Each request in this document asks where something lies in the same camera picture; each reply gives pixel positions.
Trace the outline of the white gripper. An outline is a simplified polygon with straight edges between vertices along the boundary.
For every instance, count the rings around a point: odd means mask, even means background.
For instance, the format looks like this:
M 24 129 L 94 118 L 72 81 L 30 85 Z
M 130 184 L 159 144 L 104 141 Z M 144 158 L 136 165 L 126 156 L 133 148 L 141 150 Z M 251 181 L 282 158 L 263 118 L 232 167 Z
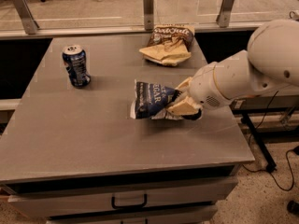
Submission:
M 202 116 L 202 106 L 214 110 L 229 105 L 231 100 L 224 97 L 216 85 L 215 70 L 215 63 L 205 65 L 193 77 L 188 77 L 177 85 L 178 91 L 188 90 L 191 97 L 185 97 L 166 110 L 174 116 L 197 120 Z

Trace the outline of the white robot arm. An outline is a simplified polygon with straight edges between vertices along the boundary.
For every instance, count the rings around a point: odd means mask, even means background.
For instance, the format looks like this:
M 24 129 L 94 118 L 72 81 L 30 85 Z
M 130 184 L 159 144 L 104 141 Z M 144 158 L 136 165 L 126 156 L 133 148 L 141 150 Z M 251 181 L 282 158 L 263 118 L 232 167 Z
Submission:
M 199 119 L 205 109 L 230 105 L 299 86 L 299 22 L 274 20 L 257 28 L 247 48 L 201 67 L 178 85 L 179 95 L 166 110 L 173 116 Z

